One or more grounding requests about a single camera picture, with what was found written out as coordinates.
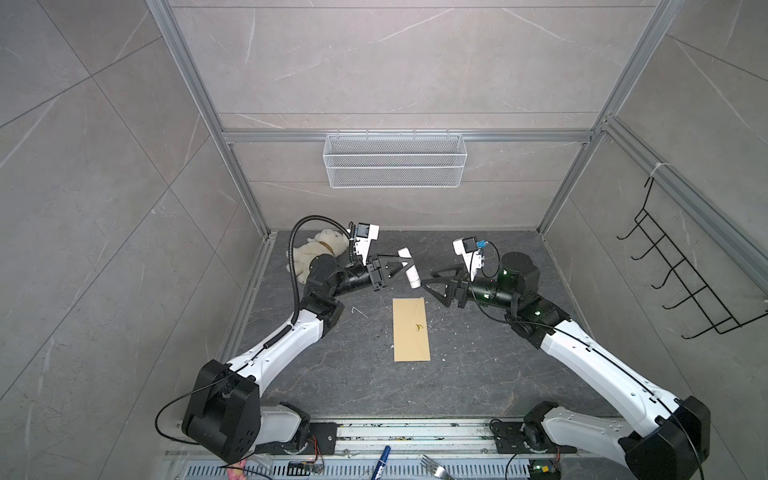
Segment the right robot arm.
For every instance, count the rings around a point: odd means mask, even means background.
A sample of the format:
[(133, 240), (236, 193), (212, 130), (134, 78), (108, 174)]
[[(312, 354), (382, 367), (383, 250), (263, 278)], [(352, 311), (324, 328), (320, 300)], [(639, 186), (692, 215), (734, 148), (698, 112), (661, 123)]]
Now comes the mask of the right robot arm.
[(482, 274), (480, 251), (466, 254), (451, 270), (451, 276), (439, 270), (426, 280), (408, 279), (445, 306), (473, 301), (480, 310), (501, 309), (500, 323), (572, 370), (618, 413), (594, 417), (544, 401), (524, 417), (520, 433), (526, 449), (546, 453), (574, 447), (612, 460), (638, 479), (689, 479), (704, 472), (711, 436), (708, 407), (647, 380), (541, 296), (540, 272), (528, 255), (504, 254), (493, 278)]

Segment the yellow envelope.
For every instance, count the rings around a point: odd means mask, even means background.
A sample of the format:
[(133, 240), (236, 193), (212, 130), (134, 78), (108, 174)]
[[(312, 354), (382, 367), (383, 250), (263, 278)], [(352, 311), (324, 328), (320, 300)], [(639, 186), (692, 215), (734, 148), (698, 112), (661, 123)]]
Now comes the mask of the yellow envelope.
[(424, 299), (394, 299), (392, 301), (392, 314), (394, 361), (430, 361), (431, 353)]

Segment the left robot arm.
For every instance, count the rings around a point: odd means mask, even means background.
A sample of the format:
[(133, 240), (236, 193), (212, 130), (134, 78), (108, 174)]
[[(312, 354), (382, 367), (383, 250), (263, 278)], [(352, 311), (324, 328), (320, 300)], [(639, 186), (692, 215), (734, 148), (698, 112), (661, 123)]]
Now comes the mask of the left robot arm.
[(264, 406), (261, 398), (275, 378), (304, 350), (338, 323), (339, 296), (379, 291), (399, 274), (411, 287), (421, 281), (408, 248), (395, 254), (370, 254), (377, 239), (374, 224), (339, 222), (322, 215), (300, 219), (291, 230), (286, 255), (293, 308), (291, 316), (266, 339), (226, 361), (211, 360), (198, 372), (181, 420), (178, 443), (201, 446), (228, 465), (250, 452), (277, 445), (303, 451), (310, 417), (282, 402)]

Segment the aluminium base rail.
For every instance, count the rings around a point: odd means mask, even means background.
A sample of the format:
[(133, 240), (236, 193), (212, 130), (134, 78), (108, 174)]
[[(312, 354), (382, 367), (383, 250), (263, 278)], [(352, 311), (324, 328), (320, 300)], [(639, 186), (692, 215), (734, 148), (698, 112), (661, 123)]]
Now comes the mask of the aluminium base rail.
[(166, 452), (158, 479), (371, 479), (385, 446), (381, 479), (434, 479), (427, 455), (454, 479), (629, 479), (631, 472), (594, 453), (526, 449), (518, 418), (321, 419), (299, 454), (269, 447), (227, 465), (197, 447)]

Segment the silver fork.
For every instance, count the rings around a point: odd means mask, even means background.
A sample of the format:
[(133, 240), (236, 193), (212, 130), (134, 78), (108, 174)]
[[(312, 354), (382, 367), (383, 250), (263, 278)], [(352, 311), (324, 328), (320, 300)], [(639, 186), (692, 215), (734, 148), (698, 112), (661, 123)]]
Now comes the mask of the silver fork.
[(440, 480), (453, 480), (454, 477), (450, 475), (448, 470), (430, 458), (427, 455), (422, 455), (420, 458), (421, 465), (427, 470), (427, 472), (432, 475), (433, 477), (440, 479)]

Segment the blue marker pen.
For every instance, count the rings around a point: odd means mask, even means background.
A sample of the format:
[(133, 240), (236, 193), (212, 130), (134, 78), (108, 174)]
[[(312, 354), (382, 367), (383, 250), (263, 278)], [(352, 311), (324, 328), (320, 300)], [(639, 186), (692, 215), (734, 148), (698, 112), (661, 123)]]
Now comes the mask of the blue marker pen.
[(385, 446), (379, 459), (377, 460), (377, 463), (373, 468), (371, 480), (380, 480), (382, 478), (390, 453), (391, 453), (391, 447), (389, 445)]

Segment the white glue stick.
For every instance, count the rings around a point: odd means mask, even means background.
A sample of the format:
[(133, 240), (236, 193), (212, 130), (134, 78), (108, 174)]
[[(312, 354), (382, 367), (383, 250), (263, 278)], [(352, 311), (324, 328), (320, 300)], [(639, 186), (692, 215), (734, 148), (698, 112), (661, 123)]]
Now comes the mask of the white glue stick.
[(420, 288), (421, 278), (410, 250), (407, 247), (404, 247), (398, 251), (398, 255), (402, 259), (401, 264), (410, 287), (412, 289)]

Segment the white teddy bear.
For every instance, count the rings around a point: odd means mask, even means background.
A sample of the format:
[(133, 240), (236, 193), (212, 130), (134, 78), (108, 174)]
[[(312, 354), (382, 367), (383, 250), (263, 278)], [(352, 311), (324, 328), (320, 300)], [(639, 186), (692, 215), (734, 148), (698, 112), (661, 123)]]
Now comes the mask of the white teddy bear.
[(318, 256), (329, 254), (338, 258), (349, 246), (347, 237), (334, 229), (324, 229), (299, 248), (293, 249), (293, 265), (296, 280), (305, 284), (311, 262)]

